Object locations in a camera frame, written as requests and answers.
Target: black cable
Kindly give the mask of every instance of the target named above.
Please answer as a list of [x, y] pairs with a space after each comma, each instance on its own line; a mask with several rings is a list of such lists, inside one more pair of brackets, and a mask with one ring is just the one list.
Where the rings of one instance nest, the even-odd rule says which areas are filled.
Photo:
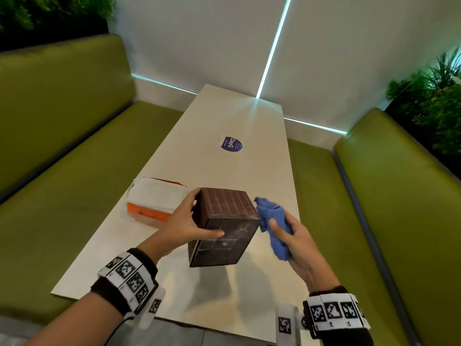
[[114, 336], [115, 332], [118, 330], [118, 328], [120, 328], [122, 326], [123, 323], [125, 323], [126, 321], [130, 321], [130, 320], [133, 320], [135, 319], [135, 317], [131, 316], [131, 317], [128, 317], [127, 319], [124, 319], [122, 320], [118, 326], [115, 327], [114, 331], [112, 331], [112, 334], [110, 334], [110, 336], [107, 338], [107, 341], [106, 343], [104, 344], [104, 346], [107, 346], [107, 344], [109, 343], [109, 341], [111, 340], [111, 338]]

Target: blue cloth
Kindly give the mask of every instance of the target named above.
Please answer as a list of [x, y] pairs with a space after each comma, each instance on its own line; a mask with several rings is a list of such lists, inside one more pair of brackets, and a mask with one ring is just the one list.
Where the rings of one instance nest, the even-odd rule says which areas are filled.
[[293, 234], [291, 226], [285, 220], [285, 211], [280, 205], [276, 205], [266, 198], [256, 197], [255, 202], [257, 203], [256, 211], [261, 218], [261, 230], [262, 232], [268, 231], [271, 238], [271, 247], [274, 251], [275, 256], [279, 260], [286, 261], [290, 257], [290, 251], [284, 242], [278, 239], [269, 227], [269, 220], [275, 219], [279, 226], [287, 233]]

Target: hand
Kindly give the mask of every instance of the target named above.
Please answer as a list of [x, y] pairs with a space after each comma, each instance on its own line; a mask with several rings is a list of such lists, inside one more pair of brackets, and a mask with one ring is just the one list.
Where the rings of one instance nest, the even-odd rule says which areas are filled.
[[138, 245], [152, 261], [157, 262], [177, 247], [196, 239], [217, 239], [224, 235], [222, 230], [210, 230], [197, 227], [192, 219], [192, 207], [200, 188], [194, 189], [171, 214], [162, 229]]
[[307, 228], [286, 210], [285, 219], [291, 226], [293, 235], [285, 232], [275, 219], [269, 220], [269, 226], [274, 235], [288, 246], [291, 253], [288, 262], [305, 281], [309, 292], [331, 290], [339, 286], [338, 279]]

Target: glowing light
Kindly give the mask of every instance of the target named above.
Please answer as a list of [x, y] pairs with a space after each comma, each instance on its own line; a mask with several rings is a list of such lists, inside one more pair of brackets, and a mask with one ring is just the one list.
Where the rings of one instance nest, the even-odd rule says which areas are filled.
[[166, 86], [166, 87], [171, 87], [171, 88], [174, 88], [174, 89], [179, 90], [179, 91], [182, 91], [182, 92], [187, 92], [187, 93], [191, 93], [191, 94], [198, 94], [197, 92], [184, 90], [183, 88], [179, 88], [179, 87], [176, 87], [176, 86], [171, 86], [171, 85], [165, 84], [165, 83], [163, 83], [163, 82], [155, 81], [155, 80], [152, 80], [152, 79], [147, 79], [146, 77], [141, 76], [141, 75], [131, 74], [131, 76], [132, 76], [132, 77], [135, 77], [136, 79], [141, 79], [141, 80], [145, 80], [145, 81], [149, 81], [149, 82], [156, 83], [156, 84], [158, 84], [158, 85], [162, 85], [162, 86]]
[[286, 0], [285, 2], [285, 7], [282, 12], [282, 16], [280, 17], [280, 22], [279, 26], [277, 27], [277, 31], [275, 32], [274, 42], [272, 43], [271, 51], [269, 52], [269, 57], [267, 59], [266, 67], [264, 68], [264, 73], [262, 74], [262, 79], [260, 86], [258, 88], [258, 93], [256, 94], [256, 98], [259, 98], [261, 96], [262, 87], [264, 86], [264, 81], [266, 81], [267, 72], [269, 71], [269, 67], [271, 66], [272, 57], [275, 52], [275, 47], [277, 47], [277, 42], [279, 41], [280, 32], [282, 31], [282, 27], [284, 26], [285, 17], [287, 16], [287, 11], [288, 7], [290, 6], [290, 2], [291, 0]]
[[294, 121], [296, 123], [316, 127], [318, 129], [326, 130], [326, 131], [329, 131], [329, 132], [338, 133], [340, 135], [346, 135], [347, 134], [347, 132], [345, 132], [345, 131], [335, 130], [335, 129], [331, 129], [329, 127], [324, 127], [324, 126], [320, 126], [320, 125], [314, 125], [314, 124], [310, 124], [310, 123], [307, 123], [307, 122], [304, 122], [304, 121], [294, 120], [294, 119], [291, 119], [290, 117], [284, 117], [284, 119], [289, 120], [289, 121]]

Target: purple sticker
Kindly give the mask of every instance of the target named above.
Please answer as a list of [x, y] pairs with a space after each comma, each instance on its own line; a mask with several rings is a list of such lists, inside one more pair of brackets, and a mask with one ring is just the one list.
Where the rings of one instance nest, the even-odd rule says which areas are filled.
[[242, 149], [242, 143], [234, 137], [226, 137], [221, 148], [229, 152], [238, 152]]

